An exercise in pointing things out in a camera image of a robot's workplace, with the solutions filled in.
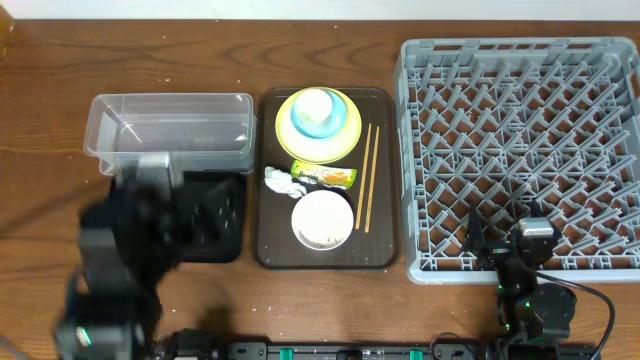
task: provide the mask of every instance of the black tray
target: black tray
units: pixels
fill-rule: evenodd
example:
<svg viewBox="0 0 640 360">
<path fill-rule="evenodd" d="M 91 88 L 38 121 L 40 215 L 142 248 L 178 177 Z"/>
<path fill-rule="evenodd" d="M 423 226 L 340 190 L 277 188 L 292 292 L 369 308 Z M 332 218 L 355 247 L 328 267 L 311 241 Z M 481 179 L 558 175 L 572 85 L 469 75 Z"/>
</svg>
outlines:
<svg viewBox="0 0 640 360">
<path fill-rule="evenodd" d="M 275 89 L 263 97 L 262 121 L 258 123 L 256 151 L 257 216 L 252 233 L 259 264 L 269 269 L 382 269 L 397 259 L 400 244 L 400 169 L 397 135 L 393 123 L 393 101 L 384 90 L 374 88 L 338 88 L 349 96 L 362 117 L 362 132 L 356 147 L 344 158 L 328 166 L 354 168 L 358 177 L 351 189 L 341 192 L 356 217 L 361 176 L 367 176 L 360 229 L 353 229 L 347 241 L 333 250 L 316 251 L 302 245 L 293 234 L 291 213 L 297 202 L 277 194 L 264 184 L 264 167 L 289 171 L 294 159 L 280 146 L 275 118 L 284 101 L 299 89 Z M 369 166 L 362 174 L 367 129 L 371 123 Z M 369 233 L 364 232 L 367 195 L 376 126 L 380 127 L 376 180 Z M 306 185 L 309 191 L 320 186 Z"/>
</svg>

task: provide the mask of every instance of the dish rack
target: dish rack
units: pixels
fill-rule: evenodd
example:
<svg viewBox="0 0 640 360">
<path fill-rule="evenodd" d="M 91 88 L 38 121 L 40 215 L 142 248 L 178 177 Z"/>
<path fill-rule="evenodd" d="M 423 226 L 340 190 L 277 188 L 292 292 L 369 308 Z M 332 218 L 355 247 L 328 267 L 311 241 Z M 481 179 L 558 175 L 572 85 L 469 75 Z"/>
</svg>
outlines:
<svg viewBox="0 0 640 360">
<path fill-rule="evenodd" d="M 563 238 L 544 264 L 640 280 L 640 59 L 626 38 L 409 40 L 394 72 L 407 273 L 495 283 L 461 250 L 470 204 L 502 238 L 537 201 Z"/>
</svg>

